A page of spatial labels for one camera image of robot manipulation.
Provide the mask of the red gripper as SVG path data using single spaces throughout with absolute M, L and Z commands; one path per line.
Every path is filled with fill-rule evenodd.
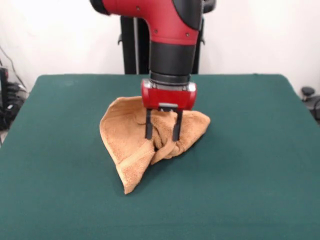
M 183 111 L 191 110 L 196 102 L 197 85 L 194 82 L 178 86 L 163 85 L 144 78 L 141 81 L 141 96 L 146 108 L 145 138 L 151 140 L 153 135 L 151 109 L 178 110 L 172 132 L 172 140 L 177 142 L 180 139 Z

